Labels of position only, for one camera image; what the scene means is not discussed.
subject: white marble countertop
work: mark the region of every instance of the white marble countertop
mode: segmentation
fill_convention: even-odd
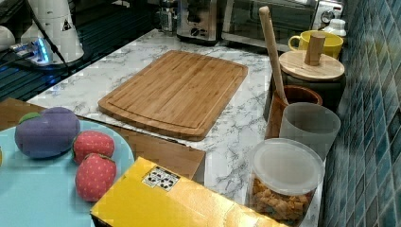
[[[243,204],[250,173],[247,155],[254,146],[263,141],[266,129],[263,111],[271,75],[270,59],[267,55],[229,48],[224,44],[201,46],[182,43],[176,37],[168,37],[152,30],[28,102],[47,108],[62,106],[88,118],[168,138],[117,121],[101,113],[97,107],[101,98],[168,50],[198,53],[248,66],[248,76],[205,139],[188,142],[171,138],[192,148],[204,150],[205,186]],[[320,185],[302,226],[318,226],[321,191]]]

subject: blue tile wall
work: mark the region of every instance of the blue tile wall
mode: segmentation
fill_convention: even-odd
[[[401,0],[360,0],[352,13],[322,226],[401,226]]]

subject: white lid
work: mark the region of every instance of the white lid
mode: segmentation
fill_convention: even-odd
[[[333,28],[336,28],[336,29],[344,29],[345,21],[343,21],[341,19],[332,19],[330,21],[330,25],[329,26],[331,26]]]
[[[253,172],[269,189],[288,196],[303,195],[323,180],[322,159],[299,142],[274,138],[251,153]]]

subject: yellow cup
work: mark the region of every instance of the yellow cup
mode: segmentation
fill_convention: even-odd
[[[337,59],[339,57],[339,53],[341,52],[342,44],[344,43],[344,41],[340,36],[325,31],[308,30],[304,31],[299,36],[292,36],[288,40],[288,47],[291,50],[307,50],[310,40],[310,34],[314,32],[321,33],[326,37],[323,46],[323,54]],[[299,40],[298,48],[292,45],[293,40]]]

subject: light blue plate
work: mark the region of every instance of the light blue plate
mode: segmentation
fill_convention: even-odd
[[[80,121],[80,126],[82,131],[101,131],[114,140],[116,181],[133,164],[130,146],[102,125]],[[93,226],[90,210],[95,204],[83,201],[76,192],[78,165],[71,151],[54,159],[32,160],[17,148],[14,133],[15,128],[0,131],[0,226]]]

